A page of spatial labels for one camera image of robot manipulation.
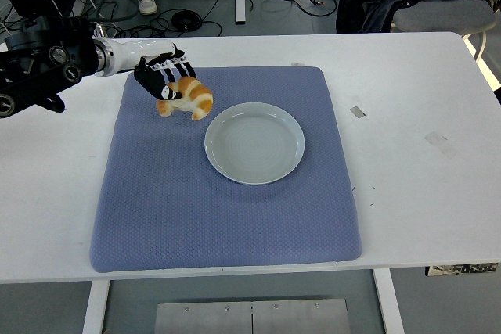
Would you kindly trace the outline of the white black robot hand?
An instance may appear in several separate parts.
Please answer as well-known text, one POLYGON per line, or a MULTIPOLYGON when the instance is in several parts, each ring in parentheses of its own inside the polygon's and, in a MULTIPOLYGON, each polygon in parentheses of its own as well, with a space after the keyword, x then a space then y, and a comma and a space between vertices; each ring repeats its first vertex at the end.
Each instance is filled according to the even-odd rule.
POLYGON ((109 43, 103 72, 110 76, 131 71, 135 80, 155 99, 182 98, 178 89, 168 87, 175 82, 172 68, 182 77, 196 76, 186 54, 169 40, 153 38, 123 43, 110 40, 109 43))

